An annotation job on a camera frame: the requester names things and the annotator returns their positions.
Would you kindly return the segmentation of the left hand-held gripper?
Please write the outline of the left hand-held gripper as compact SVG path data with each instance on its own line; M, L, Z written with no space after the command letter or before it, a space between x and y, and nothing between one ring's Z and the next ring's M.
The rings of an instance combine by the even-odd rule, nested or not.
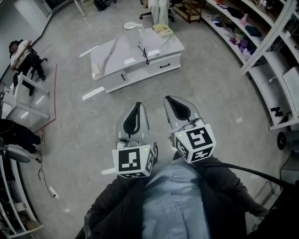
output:
M158 155L157 143L149 139L145 106L136 102L125 109L116 123L116 149L112 150L115 173L123 178L148 177ZM144 141L124 138L146 138Z

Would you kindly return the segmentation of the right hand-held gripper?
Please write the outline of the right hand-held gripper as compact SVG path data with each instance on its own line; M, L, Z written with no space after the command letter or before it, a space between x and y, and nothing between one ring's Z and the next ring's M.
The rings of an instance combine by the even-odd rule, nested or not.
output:
M196 106L183 98L166 96L164 108L171 126L169 139L185 161L194 163L210 157L216 140Z

